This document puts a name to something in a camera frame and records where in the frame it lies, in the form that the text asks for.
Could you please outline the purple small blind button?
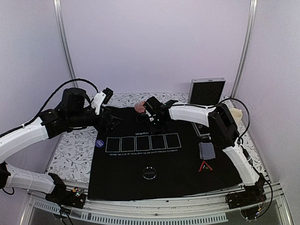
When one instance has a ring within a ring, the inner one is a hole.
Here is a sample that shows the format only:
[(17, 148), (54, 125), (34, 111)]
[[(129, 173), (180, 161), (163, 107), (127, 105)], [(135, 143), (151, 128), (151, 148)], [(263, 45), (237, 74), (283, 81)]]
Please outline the purple small blind button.
[(102, 148), (104, 145), (105, 145), (105, 143), (104, 143), (103, 140), (98, 139), (98, 140), (95, 141), (95, 146), (97, 148)]

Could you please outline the clear dealer button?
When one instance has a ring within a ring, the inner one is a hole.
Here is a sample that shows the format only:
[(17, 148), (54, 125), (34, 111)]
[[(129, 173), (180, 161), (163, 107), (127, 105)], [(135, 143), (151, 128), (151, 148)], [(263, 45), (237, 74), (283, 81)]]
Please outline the clear dealer button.
[(144, 168), (143, 172), (142, 172), (142, 176), (146, 179), (146, 180), (152, 180), (155, 179), (157, 176), (157, 171), (154, 167), (152, 166), (147, 166), (146, 168)]

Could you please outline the blue playing card deck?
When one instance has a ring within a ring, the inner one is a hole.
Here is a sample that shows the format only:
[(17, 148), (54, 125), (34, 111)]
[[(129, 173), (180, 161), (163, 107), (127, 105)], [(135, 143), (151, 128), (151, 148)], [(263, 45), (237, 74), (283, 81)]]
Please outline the blue playing card deck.
[(200, 152), (200, 158), (203, 160), (210, 160), (216, 158), (214, 146), (210, 142), (200, 142), (199, 152)]

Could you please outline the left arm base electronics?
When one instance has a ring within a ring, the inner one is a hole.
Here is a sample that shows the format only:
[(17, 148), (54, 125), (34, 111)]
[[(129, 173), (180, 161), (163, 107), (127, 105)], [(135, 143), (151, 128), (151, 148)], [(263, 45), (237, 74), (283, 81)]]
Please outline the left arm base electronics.
[(67, 190), (64, 183), (56, 184), (53, 191), (45, 195), (47, 201), (56, 203), (59, 206), (69, 206), (77, 209), (83, 209), (86, 194), (84, 190), (78, 187)]

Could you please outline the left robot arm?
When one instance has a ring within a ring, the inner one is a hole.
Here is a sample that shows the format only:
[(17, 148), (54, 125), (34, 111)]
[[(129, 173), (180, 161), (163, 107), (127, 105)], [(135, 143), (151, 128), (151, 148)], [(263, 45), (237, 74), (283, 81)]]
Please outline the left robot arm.
[(113, 95), (109, 88), (90, 99), (80, 88), (63, 91), (54, 109), (42, 110), (31, 121), (0, 136), (0, 187), (22, 188), (51, 194), (59, 203), (66, 203), (70, 194), (62, 179), (54, 174), (41, 174), (17, 168), (6, 162), (11, 155), (35, 143), (52, 139), (64, 132), (94, 127), (97, 131), (112, 131), (122, 119), (111, 115), (105, 105)]

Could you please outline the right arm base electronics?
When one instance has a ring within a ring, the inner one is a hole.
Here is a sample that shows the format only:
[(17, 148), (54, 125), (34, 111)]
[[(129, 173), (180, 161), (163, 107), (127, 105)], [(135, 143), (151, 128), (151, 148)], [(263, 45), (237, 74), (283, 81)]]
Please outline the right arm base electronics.
[(265, 207), (266, 195), (263, 188), (245, 186), (245, 190), (241, 192), (230, 192), (226, 195), (225, 201), (229, 209), (246, 207), (254, 205), (254, 207), (241, 210), (241, 215), (246, 220), (255, 220), (261, 214)]

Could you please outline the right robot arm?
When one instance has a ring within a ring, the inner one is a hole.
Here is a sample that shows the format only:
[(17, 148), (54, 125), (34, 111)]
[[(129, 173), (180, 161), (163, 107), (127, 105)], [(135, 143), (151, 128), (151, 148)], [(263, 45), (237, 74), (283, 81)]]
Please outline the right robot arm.
[(162, 128), (168, 120), (183, 120), (209, 128), (212, 144), (221, 148), (231, 159), (244, 184), (243, 192), (226, 196), (230, 208), (266, 201), (263, 189), (265, 178), (253, 166), (251, 156), (242, 146), (242, 135), (238, 132), (237, 124), (223, 102), (215, 106), (200, 106), (180, 104), (177, 100), (161, 103), (155, 97), (151, 97), (143, 107), (150, 123), (157, 129)]

